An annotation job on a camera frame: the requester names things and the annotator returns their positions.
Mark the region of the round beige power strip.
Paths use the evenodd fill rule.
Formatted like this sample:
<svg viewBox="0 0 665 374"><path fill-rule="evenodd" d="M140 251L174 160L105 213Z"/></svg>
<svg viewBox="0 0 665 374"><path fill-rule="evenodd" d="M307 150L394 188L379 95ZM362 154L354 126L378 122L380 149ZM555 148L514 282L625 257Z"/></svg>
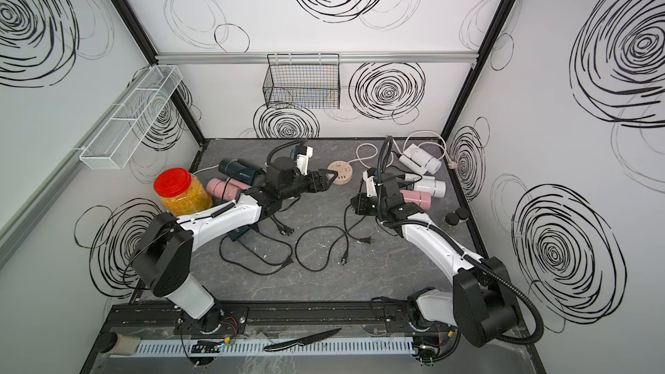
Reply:
<svg viewBox="0 0 665 374"><path fill-rule="evenodd" d="M327 166L329 171L335 171L337 178L334 180L335 185L347 185L353 179L353 167L346 161L334 161Z"/></svg>

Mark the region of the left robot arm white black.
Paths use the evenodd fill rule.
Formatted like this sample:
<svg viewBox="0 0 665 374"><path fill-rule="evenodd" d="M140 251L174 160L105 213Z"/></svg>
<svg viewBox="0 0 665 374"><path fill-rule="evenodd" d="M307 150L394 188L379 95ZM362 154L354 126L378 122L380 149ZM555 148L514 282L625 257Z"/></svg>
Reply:
<svg viewBox="0 0 665 374"><path fill-rule="evenodd" d="M153 295L168 299L194 320L219 314L213 296L190 273L192 254L232 230L273 216L292 197L325 192L337 176L326 169L303 174L293 159L278 158L256 185L225 204L186 216L166 212L152 218L129 267Z"/></svg>

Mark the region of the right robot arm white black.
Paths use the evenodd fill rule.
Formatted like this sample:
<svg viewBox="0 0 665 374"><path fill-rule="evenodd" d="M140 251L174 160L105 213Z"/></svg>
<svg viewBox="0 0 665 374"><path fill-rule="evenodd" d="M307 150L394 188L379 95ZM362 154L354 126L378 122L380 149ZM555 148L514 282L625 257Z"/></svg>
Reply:
<svg viewBox="0 0 665 374"><path fill-rule="evenodd" d="M419 204L405 200L396 176L371 168L362 179L365 190L351 201L355 212L375 216L419 248L450 280L450 293L431 289L416 296L423 319L457 327L476 347L495 339L522 346L541 340L542 315L512 284L502 261L485 258L454 240Z"/></svg>

